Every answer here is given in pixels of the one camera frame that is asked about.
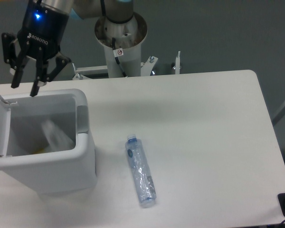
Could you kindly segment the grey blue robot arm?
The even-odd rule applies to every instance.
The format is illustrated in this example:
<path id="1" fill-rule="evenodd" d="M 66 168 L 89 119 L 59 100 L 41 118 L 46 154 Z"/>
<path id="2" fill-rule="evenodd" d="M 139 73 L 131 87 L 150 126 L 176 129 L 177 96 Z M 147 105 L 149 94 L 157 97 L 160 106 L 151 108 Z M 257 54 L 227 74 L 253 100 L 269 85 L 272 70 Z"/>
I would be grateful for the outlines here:
<path id="1" fill-rule="evenodd" d="M 10 65 L 11 87 L 20 85 L 29 60 L 36 62 L 36 76 L 30 92 L 51 82 L 71 59 L 61 54 L 60 43 L 69 19 L 74 13 L 80 19 L 104 16 L 114 24 L 124 24 L 134 16 L 131 0 L 30 0 L 22 27 L 14 35 L 2 33 L 3 58 Z"/>

